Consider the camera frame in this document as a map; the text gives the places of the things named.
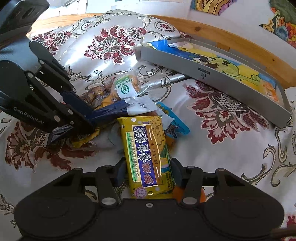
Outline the orange rice cracker pack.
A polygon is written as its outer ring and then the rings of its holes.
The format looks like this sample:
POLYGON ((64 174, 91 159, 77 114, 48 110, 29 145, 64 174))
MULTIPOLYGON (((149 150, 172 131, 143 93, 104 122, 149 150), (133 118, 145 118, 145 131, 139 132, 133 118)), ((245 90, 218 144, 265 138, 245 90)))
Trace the orange rice cracker pack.
POLYGON ((274 102, 279 103, 278 96, 276 94, 275 88, 270 83, 264 83, 262 85, 262 91, 265 96, 267 96, 269 99, 271 99, 274 102))

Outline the dark dried fruit piece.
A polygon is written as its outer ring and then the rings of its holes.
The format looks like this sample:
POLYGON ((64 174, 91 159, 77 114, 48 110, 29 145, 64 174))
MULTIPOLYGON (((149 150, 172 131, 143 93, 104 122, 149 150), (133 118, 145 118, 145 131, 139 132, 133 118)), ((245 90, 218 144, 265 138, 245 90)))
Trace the dark dried fruit piece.
POLYGON ((216 68, 218 68, 218 63, 207 63, 206 66, 210 67, 210 68, 213 68, 213 69, 216 69, 216 68))

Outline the round bun green label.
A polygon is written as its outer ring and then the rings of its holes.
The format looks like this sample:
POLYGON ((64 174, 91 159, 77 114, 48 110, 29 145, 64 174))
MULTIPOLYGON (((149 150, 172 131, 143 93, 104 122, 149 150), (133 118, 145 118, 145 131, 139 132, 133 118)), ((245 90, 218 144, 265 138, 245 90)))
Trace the round bun green label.
POLYGON ((110 98, 112 102, 116 102, 130 97, 138 97, 139 91, 140 85, 137 76, 131 73, 125 74, 114 80, 110 98))

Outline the floral white bedspread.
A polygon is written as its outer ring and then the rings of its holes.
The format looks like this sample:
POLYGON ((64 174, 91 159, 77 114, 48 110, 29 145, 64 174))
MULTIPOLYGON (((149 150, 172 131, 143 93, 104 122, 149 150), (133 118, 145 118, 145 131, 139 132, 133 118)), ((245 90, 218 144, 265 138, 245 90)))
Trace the floral white bedspread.
MULTIPOLYGON (((107 89, 120 74, 135 70, 141 84, 173 76, 170 69, 132 54, 150 41, 184 38, 191 24, 131 11, 112 10, 32 40, 43 44, 70 75, 78 94, 107 89)), ((295 224, 295 117, 283 128, 245 104, 199 80, 188 79, 150 90, 190 129, 168 142, 171 157, 206 172, 225 168, 276 198, 284 207, 283 226, 295 224)), ((75 147, 61 140, 47 147, 49 134, 1 113, 1 240, 18 240, 14 220, 18 201, 74 168, 94 171, 122 156, 116 124, 75 147)))

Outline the yellow biscuit pack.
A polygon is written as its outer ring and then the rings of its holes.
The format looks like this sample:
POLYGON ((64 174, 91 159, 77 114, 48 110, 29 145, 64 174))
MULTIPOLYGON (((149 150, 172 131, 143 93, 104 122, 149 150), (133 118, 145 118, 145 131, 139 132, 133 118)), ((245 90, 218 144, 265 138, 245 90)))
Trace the yellow biscuit pack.
POLYGON ((174 182, 162 118, 158 115, 129 116, 117 121, 132 198, 172 198, 174 182))

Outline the clear bag brown nuts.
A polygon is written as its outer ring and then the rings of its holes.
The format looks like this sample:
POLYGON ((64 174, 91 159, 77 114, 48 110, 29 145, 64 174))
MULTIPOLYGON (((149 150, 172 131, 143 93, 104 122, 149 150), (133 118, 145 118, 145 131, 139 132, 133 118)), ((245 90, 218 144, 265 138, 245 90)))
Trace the clear bag brown nuts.
POLYGON ((99 85, 90 88, 82 94, 80 98, 86 102, 92 109, 102 105, 103 100, 110 94, 110 88, 107 85, 99 85))

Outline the sausages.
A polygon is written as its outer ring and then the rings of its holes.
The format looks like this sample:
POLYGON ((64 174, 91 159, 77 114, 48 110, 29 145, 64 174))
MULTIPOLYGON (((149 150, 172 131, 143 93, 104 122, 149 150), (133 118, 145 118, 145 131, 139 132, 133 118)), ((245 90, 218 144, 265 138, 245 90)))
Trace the sausages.
POLYGON ((167 115, 161 108, 157 107, 155 110, 156 114, 161 117, 163 129, 166 130, 169 125, 175 120, 174 118, 167 115))

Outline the navy blue stick sachet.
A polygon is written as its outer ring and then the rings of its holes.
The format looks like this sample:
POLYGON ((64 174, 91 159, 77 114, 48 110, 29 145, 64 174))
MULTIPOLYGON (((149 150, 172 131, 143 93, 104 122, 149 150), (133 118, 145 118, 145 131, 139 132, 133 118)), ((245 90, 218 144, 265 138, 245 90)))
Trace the navy blue stick sachet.
POLYGON ((93 111, 89 120, 91 123, 103 125, 117 118, 150 113, 157 109, 157 105, 148 96, 131 97, 93 111))

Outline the blue packet brown snack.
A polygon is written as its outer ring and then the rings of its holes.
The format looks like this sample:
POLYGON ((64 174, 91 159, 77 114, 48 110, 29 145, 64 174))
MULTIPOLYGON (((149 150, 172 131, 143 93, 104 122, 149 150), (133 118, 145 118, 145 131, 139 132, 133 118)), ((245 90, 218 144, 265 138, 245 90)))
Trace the blue packet brown snack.
POLYGON ((157 102, 157 106, 161 108, 167 115, 174 118, 175 120, 164 130, 166 137, 166 144, 169 150, 172 150, 178 137, 185 136, 190 133, 188 126, 172 111, 171 108, 167 107, 162 102, 157 102))

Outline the wooden bed frame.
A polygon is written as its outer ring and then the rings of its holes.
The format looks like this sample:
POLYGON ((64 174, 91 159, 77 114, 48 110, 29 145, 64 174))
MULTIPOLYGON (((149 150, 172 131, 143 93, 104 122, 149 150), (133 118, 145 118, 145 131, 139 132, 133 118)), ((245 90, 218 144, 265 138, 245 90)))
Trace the wooden bed frame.
MULTIPOLYGON (((46 29, 52 30, 64 27, 71 25, 78 20, 100 15, 102 14, 89 13, 55 16, 44 20, 37 20, 32 25, 32 29, 27 34, 27 36, 32 37, 39 33, 46 32, 46 29)), ((228 52, 237 51, 238 53, 243 54, 262 64, 265 67, 266 72, 275 77, 276 80, 280 82, 282 87, 295 87, 295 68, 281 60, 273 53, 247 39, 244 39, 226 30, 222 30, 220 28, 200 22, 174 18, 170 16, 154 15, 153 17, 172 24, 177 28, 177 30, 187 33, 191 37, 202 37, 206 40, 210 40, 214 42, 214 46, 222 50, 226 50, 228 52)))

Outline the grey cardboard tray box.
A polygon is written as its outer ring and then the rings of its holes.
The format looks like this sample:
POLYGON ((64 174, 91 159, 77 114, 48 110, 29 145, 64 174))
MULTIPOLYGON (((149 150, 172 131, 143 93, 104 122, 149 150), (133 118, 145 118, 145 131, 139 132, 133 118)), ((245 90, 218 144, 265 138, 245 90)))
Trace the grey cardboard tray box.
POLYGON ((148 42, 136 47, 135 54, 137 60, 169 68, 224 92, 279 128, 292 117, 280 83, 252 59, 190 38, 148 42), (218 63, 218 68, 207 67, 207 63, 218 63), (279 103, 264 95, 262 85, 267 82, 275 88, 279 103))

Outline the landscape flower poster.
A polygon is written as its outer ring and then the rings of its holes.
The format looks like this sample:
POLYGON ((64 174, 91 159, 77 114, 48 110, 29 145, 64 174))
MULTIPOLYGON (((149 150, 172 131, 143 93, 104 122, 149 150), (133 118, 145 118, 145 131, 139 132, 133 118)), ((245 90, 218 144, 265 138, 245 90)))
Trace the landscape flower poster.
POLYGON ((270 0, 269 6, 273 17, 259 26, 295 48, 295 1, 270 0))

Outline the gold foil snack packet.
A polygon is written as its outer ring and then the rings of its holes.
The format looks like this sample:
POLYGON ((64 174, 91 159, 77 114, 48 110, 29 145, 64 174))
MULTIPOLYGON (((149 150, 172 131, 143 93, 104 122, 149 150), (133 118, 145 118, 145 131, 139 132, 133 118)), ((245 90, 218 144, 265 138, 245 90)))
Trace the gold foil snack packet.
POLYGON ((84 144, 88 143, 89 141, 93 140, 95 137, 100 135, 101 130, 104 128, 107 128, 109 125, 113 123, 113 120, 103 123, 102 125, 97 126, 94 130, 84 133, 84 134, 79 134, 74 137, 70 137, 68 139, 68 144, 71 148, 73 149, 79 149, 81 148, 84 144))

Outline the swirly night sky poster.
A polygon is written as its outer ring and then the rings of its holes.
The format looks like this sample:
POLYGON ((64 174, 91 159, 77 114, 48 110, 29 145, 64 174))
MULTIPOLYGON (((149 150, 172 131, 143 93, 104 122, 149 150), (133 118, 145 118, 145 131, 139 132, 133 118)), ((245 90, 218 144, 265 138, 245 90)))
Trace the swirly night sky poster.
POLYGON ((191 0, 191 9, 219 16, 236 2, 236 0, 191 0))

